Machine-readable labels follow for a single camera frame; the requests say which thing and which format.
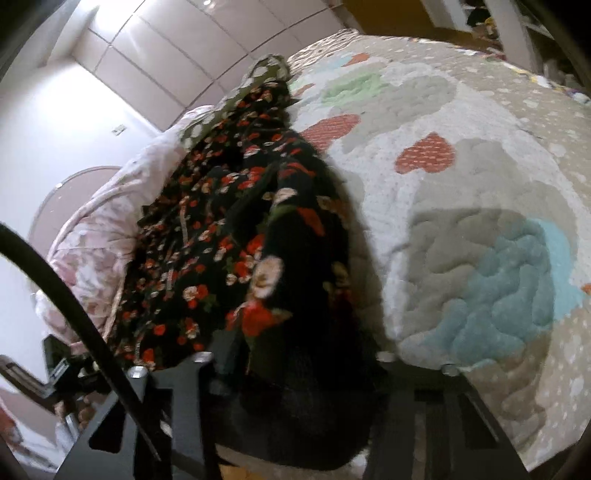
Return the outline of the pink wardrobe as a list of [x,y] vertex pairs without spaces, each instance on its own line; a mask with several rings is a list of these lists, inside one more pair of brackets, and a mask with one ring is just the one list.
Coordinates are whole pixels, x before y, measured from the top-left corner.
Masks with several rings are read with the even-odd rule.
[[219,100],[253,61],[359,24],[342,1],[86,1],[72,55],[159,130]]

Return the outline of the pink floral comforter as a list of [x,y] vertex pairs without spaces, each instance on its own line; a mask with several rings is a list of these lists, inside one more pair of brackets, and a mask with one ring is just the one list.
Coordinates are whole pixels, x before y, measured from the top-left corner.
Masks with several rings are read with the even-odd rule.
[[142,208],[156,199],[186,155],[181,131],[212,109],[204,105],[189,111],[126,162],[66,221],[49,249],[47,263],[103,338],[114,323]]

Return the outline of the black floral fleece robe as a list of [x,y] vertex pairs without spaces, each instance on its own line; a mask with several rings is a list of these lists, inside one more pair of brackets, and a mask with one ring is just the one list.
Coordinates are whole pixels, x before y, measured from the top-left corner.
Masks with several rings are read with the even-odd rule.
[[292,101],[281,80],[247,92],[144,209],[107,343],[163,370],[242,333],[219,439],[332,470],[367,445],[382,371],[353,305],[351,211]]

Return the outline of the pink headboard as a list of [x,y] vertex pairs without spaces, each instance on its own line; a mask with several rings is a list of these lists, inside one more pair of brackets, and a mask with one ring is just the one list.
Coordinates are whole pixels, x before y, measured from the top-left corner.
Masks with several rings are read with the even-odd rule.
[[45,258],[66,221],[119,170],[98,166],[81,170],[58,183],[37,209],[28,234],[29,244]]

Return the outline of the white shelf unit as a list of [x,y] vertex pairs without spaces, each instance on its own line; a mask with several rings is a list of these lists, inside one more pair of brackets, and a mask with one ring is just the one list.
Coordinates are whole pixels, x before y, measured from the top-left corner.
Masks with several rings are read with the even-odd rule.
[[590,40],[560,17],[560,1],[487,1],[507,61],[556,79],[571,74],[590,88]]

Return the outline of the patchwork heart quilt bedspread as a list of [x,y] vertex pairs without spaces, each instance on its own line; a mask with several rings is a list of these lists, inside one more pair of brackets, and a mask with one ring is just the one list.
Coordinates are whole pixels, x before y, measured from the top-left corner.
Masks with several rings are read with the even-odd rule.
[[288,60],[294,128],[345,205],[280,181],[253,291],[273,364],[349,354],[312,291],[352,288],[396,359],[464,374],[535,478],[590,475],[590,110],[477,55],[342,31]]

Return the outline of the wall light switch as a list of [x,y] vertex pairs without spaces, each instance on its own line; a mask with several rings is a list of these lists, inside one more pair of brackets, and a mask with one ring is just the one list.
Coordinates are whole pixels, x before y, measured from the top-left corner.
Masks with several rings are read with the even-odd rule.
[[117,127],[115,127],[114,129],[111,130],[111,133],[114,136],[119,136],[120,134],[122,134],[125,130],[127,129],[127,127],[125,125],[118,125]]

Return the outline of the green hedgehog bolster pillow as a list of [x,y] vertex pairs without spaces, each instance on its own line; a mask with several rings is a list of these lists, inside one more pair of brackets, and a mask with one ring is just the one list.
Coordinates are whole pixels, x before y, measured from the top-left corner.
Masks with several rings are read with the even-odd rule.
[[209,131],[245,100],[253,89],[273,81],[290,79],[290,66],[286,58],[277,54],[266,54],[250,66],[238,86],[233,88],[215,105],[200,106],[190,112],[190,120],[178,134],[180,146],[185,152],[191,151]]

